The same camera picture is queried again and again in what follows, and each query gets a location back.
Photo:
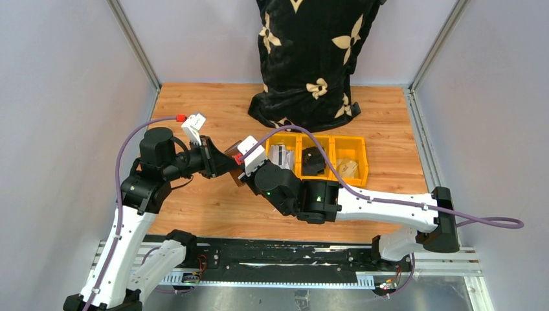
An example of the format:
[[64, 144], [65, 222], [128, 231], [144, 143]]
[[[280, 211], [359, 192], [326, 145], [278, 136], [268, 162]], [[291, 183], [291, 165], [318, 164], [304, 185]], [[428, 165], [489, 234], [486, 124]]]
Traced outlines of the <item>brown leather card holder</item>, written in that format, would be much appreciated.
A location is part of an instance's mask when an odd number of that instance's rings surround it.
[[238, 146], [241, 142], [242, 140], [236, 141], [232, 146], [224, 151], [224, 154], [235, 160], [235, 163], [237, 164], [236, 168], [233, 168], [229, 171], [229, 174], [234, 180], [237, 187], [243, 187], [245, 185], [245, 182], [241, 180], [241, 175], [244, 174], [244, 170], [240, 167], [238, 161], [236, 160], [236, 158], [241, 155], [241, 152], [238, 150]]

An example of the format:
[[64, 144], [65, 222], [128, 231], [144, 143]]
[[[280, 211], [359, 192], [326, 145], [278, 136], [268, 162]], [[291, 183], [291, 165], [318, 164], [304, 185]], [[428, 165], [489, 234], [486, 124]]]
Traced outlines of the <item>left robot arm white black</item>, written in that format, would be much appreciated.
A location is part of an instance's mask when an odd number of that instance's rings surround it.
[[136, 271], [132, 270], [141, 243], [172, 192], [171, 182], [200, 173], [221, 176], [239, 166], [220, 152], [209, 137], [184, 146], [168, 128], [147, 130], [140, 157], [129, 176], [117, 180], [117, 209], [113, 227], [95, 271], [80, 293], [66, 298], [64, 310], [142, 310], [162, 279], [177, 265], [192, 267], [198, 260], [197, 238], [174, 230]]

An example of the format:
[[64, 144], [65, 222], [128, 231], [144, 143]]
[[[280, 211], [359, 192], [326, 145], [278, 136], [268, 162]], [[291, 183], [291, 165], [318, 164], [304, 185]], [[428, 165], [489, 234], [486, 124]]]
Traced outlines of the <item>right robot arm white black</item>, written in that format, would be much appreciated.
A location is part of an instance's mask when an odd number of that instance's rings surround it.
[[426, 194], [394, 194], [346, 186], [337, 181], [298, 178], [267, 161], [239, 180], [264, 197], [280, 214], [309, 224], [368, 220], [401, 229], [372, 239], [371, 265], [387, 270], [420, 250], [456, 253], [460, 249], [449, 189]]

